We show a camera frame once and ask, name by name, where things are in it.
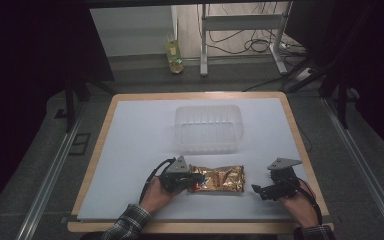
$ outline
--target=person's arm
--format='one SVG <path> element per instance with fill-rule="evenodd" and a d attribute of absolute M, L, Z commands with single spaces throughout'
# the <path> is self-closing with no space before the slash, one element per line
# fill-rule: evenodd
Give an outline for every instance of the person's arm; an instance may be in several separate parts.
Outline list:
<path fill-rule="evenodd" d="M 102 235 L 102 239 L 137 239 L 151 215 L 165 207 L 177 194 L 167 192 L 161 186 L 160 179 L 154 177 L 140 204 L 129 204 L 117 222 Z"/>
<path fill-rule="evenodd" d="M 315 196 L 310 187 L 300 180 L 301 188 Z M 294 220 L 299 224 L 295 229 L 295 239 L 335 240 L 332 229 L 328 225 L 319 225 L 316 210 L 304 194 L 297 192 L 292 198 L 279 198 Z"/>

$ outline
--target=shiny wrapper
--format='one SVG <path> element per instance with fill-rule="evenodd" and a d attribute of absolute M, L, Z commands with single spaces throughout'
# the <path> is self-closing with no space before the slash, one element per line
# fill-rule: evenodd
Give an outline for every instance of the shiny wrapper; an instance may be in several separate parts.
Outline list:
<path fill-rule="evenodd" d="M 205 181 L 190 188 L 189 192 L 244 192 L 244 166 L 211 169 L 189 165 L 189 169 L 193 173 L 201 173 L 205 176 Z"/>

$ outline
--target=hand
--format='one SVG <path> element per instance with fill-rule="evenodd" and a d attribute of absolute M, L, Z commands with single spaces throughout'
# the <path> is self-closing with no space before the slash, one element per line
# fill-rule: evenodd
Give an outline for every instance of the hand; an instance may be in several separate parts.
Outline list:
<path fill-rule="evenodd" d="M 310 195 L 315 196 L 314 192 L 304 181 L 299 181 L 302 189 L 310 193 Z M 297 192 L 292 198 L 282 197 L 278 200 L 302 228 L 316 227 L 319 225 L 316 210 L 314 210 L 310 201 L 308 201 L 302 193 Z"/>
<path fill-rule="evenodd" d="M 180 192 L 170 193 L 167 192 L 162 186 L 159 177 L 154 177 L 146 189 L 145 195 L 140 202 L 139 206 L 145 209 L 150 214 L 165 207 L 171 199 L 173 199 Z"/>

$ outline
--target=clear plastic bin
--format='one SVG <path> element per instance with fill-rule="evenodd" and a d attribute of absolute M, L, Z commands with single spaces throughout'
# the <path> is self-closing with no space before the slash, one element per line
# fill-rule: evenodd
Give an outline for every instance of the clear plastic bin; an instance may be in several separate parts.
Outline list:
<path fill-rule="evenodd" d="M 184 106 L 176 110 L 176 141 L 183 153 L 229 153 L 244 133 L 236 105 Z"/>

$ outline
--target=wooden table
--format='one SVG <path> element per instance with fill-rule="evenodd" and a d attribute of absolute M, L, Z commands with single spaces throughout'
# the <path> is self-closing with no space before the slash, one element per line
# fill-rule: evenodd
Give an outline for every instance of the wooden table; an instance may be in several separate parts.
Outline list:
<path fill-rule="evenodd" d="M 240 99 L 240 98 L 278 98 L 283 106 L 285 116 L 289 123 L 298 153 L 303 162 L 303 167 L 308 177 L 308 182 L 317 196 L 322 216 L 329 219 L 329 212 L 326 207 L 323 195 L 317 183 L 316 176 L 309 161 L 304 143 L 301 139 L 298 127 L 295 123 L 288 100 L 280 92 L 205 92 L 205 93 L 157 93 L 157 94 L 118 94 L 112 99 L 107 116 L 102 126 L 99 138 L 95 145 L 89 167 L 86 171 L 77 200 L 72 210 L 75 217 L 91 184 L 96 166 L 98 164 L 103 145 L 110 128 L 114 111 L 119 101 L 148 101 L 148 100 L 179 100 L 179 99 Z M 333 224 L 324 220 L 333 228 Z M 68 229 L 72 232 L 94 232 L 105 231 L 113 225 L 113 222 L 84 221 L 79 222 L 73 218 L 68 222 Z M 222 234 L 291 234 L 296 224 L 293 222 L 153 222 L 150 221 L 143 229 L 143 233 L 222 233 Z"/>

